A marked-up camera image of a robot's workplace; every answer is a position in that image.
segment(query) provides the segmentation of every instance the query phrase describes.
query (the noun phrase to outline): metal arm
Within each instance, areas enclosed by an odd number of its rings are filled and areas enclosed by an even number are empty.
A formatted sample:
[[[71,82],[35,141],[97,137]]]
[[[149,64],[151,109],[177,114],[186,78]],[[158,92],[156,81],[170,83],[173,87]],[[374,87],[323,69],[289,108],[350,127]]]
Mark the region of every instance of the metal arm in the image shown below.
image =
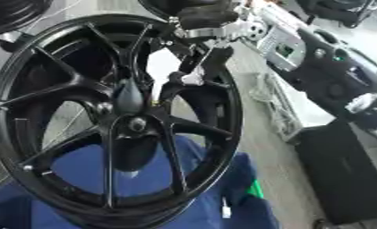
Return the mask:
[[[218,46],[238,39],[250,43],[294,88],[377,137],[377,63],[272,2],[243,0],[234,11],[234,22],[189,30],[180,25],[176,34],[193,42],[215,40]]]

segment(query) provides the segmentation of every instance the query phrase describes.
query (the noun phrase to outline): black wheel rim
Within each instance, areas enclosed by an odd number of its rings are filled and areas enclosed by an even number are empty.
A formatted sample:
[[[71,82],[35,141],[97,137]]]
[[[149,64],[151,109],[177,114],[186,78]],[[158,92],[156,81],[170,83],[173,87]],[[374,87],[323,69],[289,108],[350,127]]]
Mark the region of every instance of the black wheel rim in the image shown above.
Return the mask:
[[[0,72],[0,159],[28,191],[78,225],[148,228],[162,224],[207,190],[224,173],[234,155],[240,139],[242,109],[236,85],[226,69],[207,75],[204,86],[167,84],[162,103],[145,106],[138,114],[113,111],[103,114],[98,109],[104,103],[114,104],[120,77],[136,79],[141,91],[150,87],[142,64],[152,48],[159,48],[152,44],[164,28],[165,24],[160,21],[120,14],[67,21],[37,35],[15,53]],[[175,42],[187,46],[182,41]],[[72,64],[73,56],[81,58],[77,52],[89,46],[99,47],[100,52],[106,53],[107,57],[103,57],[109,63],[106,75],[92,78]],[[205,51],[206,47],[196,47],[193,57],[182,56],[184,68],[194,66]],[[31,72],[41,66],[54,73],[48,74],[46,70],[44,80],[30,79]],[[200,123],[169,114],[171,100],[177,95],[193,108]],[[94,126],[42,152],[39,136],[50,115],[64,101],[81,104]],[[170,161],[173,182],[157,193],[120,198],[112,188],[115,168],[111,162],[116,153],[109,153],[116,150],[108,149],[115,145],[114,136],[125,134],[119,126],[125,126],[122,125],[125,120],[136,116],[148,120],[150,125],[145,134],[154,132],[159,137]],[[210,143],[202,163],[187,176],[178,163],[173,140],[173,135],[180,132],[204,135]],[[102,144],[105,151],[107,176],[103,195],[72,186],[50,168],[57,157],[90,144]],[[27,165],[25,162],[34,165],[33,171],[22,170]]]

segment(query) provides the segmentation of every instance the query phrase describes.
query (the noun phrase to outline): bolt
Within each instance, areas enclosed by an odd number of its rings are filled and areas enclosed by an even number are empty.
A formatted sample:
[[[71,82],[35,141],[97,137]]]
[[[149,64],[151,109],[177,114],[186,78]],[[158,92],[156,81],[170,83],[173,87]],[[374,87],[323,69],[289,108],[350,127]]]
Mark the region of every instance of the bolt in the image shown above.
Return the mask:
[[[113,109],[113,105],[110,103],[100,103],[98,104],[98,111],[101,114],[108,114]]]
[[[146,127],[146,120],[140,117],[133,118],[130,121],[128,127],[132,131],[142,132],[143,130],[145,130],[145,127]]]
[[[29,171],[33,170],[33,166],[32,165],[25,165],[22,169],[25,172],[29,172]]]
[[[316,51],[315,51],[316,58],[322,59],[325,55],[326,55],[326,51],[324,51],[321,48],[316,49]]]

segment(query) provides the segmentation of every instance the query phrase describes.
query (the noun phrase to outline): wheel spoke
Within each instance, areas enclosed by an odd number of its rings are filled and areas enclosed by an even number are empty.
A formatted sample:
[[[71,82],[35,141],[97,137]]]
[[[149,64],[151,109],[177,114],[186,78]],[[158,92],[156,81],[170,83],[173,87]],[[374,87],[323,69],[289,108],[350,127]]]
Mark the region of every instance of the wheel spoke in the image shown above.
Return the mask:
[[[99,42],[99,44],[103,46],[108,51],[108,53],[111,54],[111,56],[115,58],[115,60],[117,60],[120,64],[120,57],[122,54],[120,51],[120,47],[116,45],[113,41],[111,41],[105,34],[100,32],[93,24],[88,23],[87,27],[90,29],[90,31],[92,31],[94,35],[93,38],[95,39],[95,41]]]
[[[39,167],[48,169],[56,158],[59,158],[78,148],[83,148],[91,144],[100,143],[97,126],[90,127],[72,137],[55,144],[54,146],[41,150],[38,154],[23,161],[21,165],[39,164]]]
[[[35,47],[34,50],[37,52],[37,54],[42,55],[42,57],[47,59],[49,62],[55,64],[55,66],[59,68],[59,70],[70,76],[71,80],[81,78],[81,75],[75,69],[73,69],[72,66],[48,53],[48,51],[46,51],[42,47]]]
[[[117,81],[120,80],[119,71],[122,68],[122,51],[120,47],[115,44],[113,41],[111,41],[105,34],[103,34],[101,31],[99,31],[95,25],[88,23],[87,24],[88,29],[93,33],[93,39],[96,41],[104,50],[110,55],[110,59],[113,63],[112,66],[112,73],[109,74],[105,80],[108,80],[109,76],[111,76],[112,81],[110,83],[116,84]]]
[[[11,99],[5,100],[0,104],[0,107],[8,108],[11,106],[21,106],[21,105],[25,105],[30,102],[35,102],[37,100],[41,100],[47,97],[59,97],[59,96],[61,97],[65,91],[71,88],[73,88],[72,84],[62,83],[59,85],[48,87],[46,89],[31,92],[29,94],[19,96],[17,98],[11,98]]]
[[[110,125],[108,130],[101,133],[103,147],[104,162],[104,207],[114,208],[116,203],[116,187],[115,187],[115,161],[114,155],[116,150],[117,128],[121,122],[121,118],[117,118]]]
[[[172,123],[175,132],[198,134],[214,140],[232,137],[232,133],[229,131],[203,123],[196,123],[184,118],[171,116],[170,122]]]
[[[100,92],[101,94],[104,94],[108,97],[111,97],[113,93],[113,89],[109,86],[100,83],[98,81],[94,81],[87,78],[81,78],[80,80],[73,83],[76,87],[79,88],[85,88],[85,89],[91,89],[93,91]]]
[[[136,80],[138,80],[138,79],[141,78],[140,77],[140,73],[139,73],[139,67],[138,67],[138,56],[139,56],[139,52],[141,50],[141,45],[144,42],[144,38],[147,35],[148,31],[151,30],[151,29],[152,29],[152,25],[151,24],[145,25],[143,31],[138,36],[138,38],[135,40],[135,42],[132,43],[130,45],[130,47],[128,47],[128,51],[127,51],[127,56],[126,57],[128,59],[129,66],[132,68],[131,72],[133,74],[133,77]]]
[[[174,142],[174,136],[171,130],[171,126],[165,126],[161,138],[161,144],[167,154],[168,161],[171,166],[173,174],[172,188],[175,194],[181,194],[187,191],[186,180],[184,176],[184,170],[181,167],[178,155],[176,152],[176,144]]]

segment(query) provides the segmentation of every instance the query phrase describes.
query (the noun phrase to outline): blue towel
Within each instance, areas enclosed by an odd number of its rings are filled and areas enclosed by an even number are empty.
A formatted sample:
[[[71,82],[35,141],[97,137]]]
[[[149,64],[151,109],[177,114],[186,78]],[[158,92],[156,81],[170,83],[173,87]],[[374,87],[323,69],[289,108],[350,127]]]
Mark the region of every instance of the blue towel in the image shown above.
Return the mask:
[[[204,148],[186,137],[176,137],[176,148],[184,171],[189,174],[203,158]],[[95,193],[103,192],[103,163],[100,146],[88,146],[59,158],[53,170],[73,185]],[[200,195],[186,211],[160,228],[259,228],[277,229],[278,223],[269,204],[247,193],[256,179],[252,163],[245,153],[237,153],[227,172],[210,189]],[[118,195],[134,196],[160,191],[171,183],[171,171],[165,152],[157,148],[156,156],[137,175],[116,173]],[[232,216],[223,219],[225,198]],[[68,229],[78,228],[61,218],[44,202],[33,198],[13,182],[0,188],[0,228]]]

